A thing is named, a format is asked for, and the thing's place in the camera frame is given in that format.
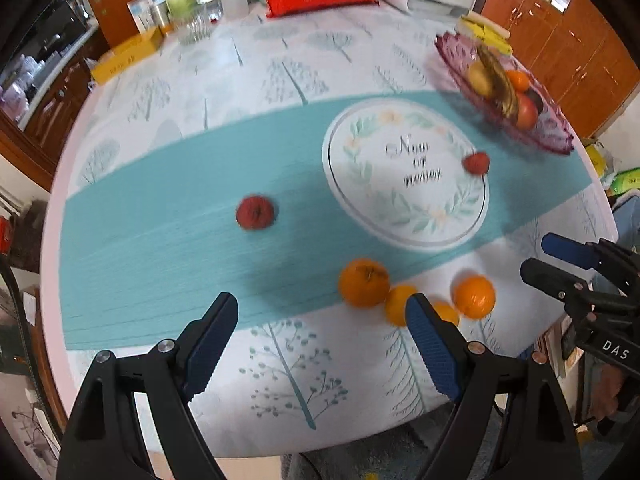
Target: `human hand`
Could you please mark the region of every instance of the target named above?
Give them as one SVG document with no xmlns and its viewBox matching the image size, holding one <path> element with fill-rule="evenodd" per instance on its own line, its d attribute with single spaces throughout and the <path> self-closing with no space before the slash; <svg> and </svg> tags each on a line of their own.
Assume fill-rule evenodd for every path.
<svg viewBox="0 0 640 480">
<path fill-rule="evenodd" d="M 591 395 L 591 415 L 597 421 L 616 413 L 618 410 L 616 395 L 624 382 L 625 377 L 619 368 L 609 364 L 602 367 L 600 381 L 595 385 Z"/>
</svg>

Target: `teal table runner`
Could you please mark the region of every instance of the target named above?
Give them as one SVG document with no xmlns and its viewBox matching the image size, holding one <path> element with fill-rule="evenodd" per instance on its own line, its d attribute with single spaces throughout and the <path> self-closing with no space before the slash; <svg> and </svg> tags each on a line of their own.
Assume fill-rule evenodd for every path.
<svg viewBox="0 0 640 480">
<path fill-rule="evenodd" d="M 403 100 L 434 110 L 489 154 L 490 199 L 478 232 L 457 247 L 423 253 L 391 245 L 345 212 L 322 168 L 332 121 L 371 97 L 227 124 L 151 152 L 71 196 L 60 240 L 67 349 L 175 337 L 221 291 L 238 298 L 239 329 L 330 306 L 340 301 L 337 277 L 353 258 L 379 260 L 394 282 L 405 280 L 513 232 L 591 184 L 575 152 L 523 154 L 479 131 L 458 94 L 405 92 Z M 268 230 L 236 224 L 235 210 L 249 194 L 276 203 Z"/>
</svg>

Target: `fruit bowl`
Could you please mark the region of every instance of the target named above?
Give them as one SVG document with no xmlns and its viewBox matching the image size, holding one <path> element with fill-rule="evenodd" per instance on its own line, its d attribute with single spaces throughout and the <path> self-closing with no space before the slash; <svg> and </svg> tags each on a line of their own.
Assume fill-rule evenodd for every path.
<svg viewBox="0 0 640 480">
<path fill-rule="evenodd" d="M 471 104 L 484 115 L 487 121 L 503 129 L 513 139 L 524 144 L 559 155 L 569 155 L 571 153 L 574 144 L 569 122 L 562 115 L 560 108 L 549 96 L 546 89 L 530 72 L 521 66 L 517 66 L 514 60 L 510 58 L 504 56 L 498 58 L 505 69 L 517 68 L 526 72 L 531 82 L 531 88 L 537 92 L 543 101 L 543 109 L 535 126 L 530 130 L 521 130 L 505 118 L 492 101 L 476 93 L 466 79 L 469 66 L 477 59 L 474 40 L 461 34 L 446 32 L 443 36 L 437 36 L 435 44 L 440 57 L 449 69 L 453 81 L 455 81 L 462 94 Z"/>
</svg>

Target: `circular logo print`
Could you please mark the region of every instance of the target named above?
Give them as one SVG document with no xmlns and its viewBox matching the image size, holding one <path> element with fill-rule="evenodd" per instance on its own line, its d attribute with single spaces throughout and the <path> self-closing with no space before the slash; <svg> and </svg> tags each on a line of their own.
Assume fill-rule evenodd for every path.
<svg viewBox="0 0 640 480">
<path fill-rule="evenodd" d="M 430 108 L 370 99 L 335 118 L 322 164 L 335 197 L 367 231 L 402 248 L 442 251 L 469 240 L 486 215 L 486 177 L 462 167 L 474 151 Z"/>
</svg>

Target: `tangerine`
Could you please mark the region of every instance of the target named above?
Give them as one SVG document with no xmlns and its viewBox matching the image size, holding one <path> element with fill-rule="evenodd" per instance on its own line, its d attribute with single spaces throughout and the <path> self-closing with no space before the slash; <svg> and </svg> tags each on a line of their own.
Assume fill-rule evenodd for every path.
<svg viewBox="0 0 640 480">
<path fill-rule="evenodd" d="M 389 287 L 389 273 L 370 258 L 358 258 L 348 263 L 338 279 L 338 291 L 344 301 L 357 307 L 383 303 Z"/>
<path fill-rule="evenodd" d="M 385 301 L 386 320 L 395 326 L 406 326 L 404 318 L 406 300 L 417 292 L 418 289 L 413 285 L 398 285 L 392 288 Z"/>
<path fill-rule="evenodd" d="M 436 314 L 440 316 L 440 319 L 443 321 L 449 321 L 453 323 L 455 326 L 460 324 L 460 316 L 456 312 L 456 310 L 446 301 L 436 301 L 432 303 L 431 306 L 436 311 Z"/>
<path fill-rule="evenodd" d="M 495 306 L 495 289 L 484 276 L 470 276 L 453 291 L 453 303 L 465 316 L 482 319 Z"/>
<path fill-rule="evenodd" d="M 517 92 L 526 92 L 531 86 L 529 76 L 520 70 L 507 70 L 505 74 Z"/>
</svg>

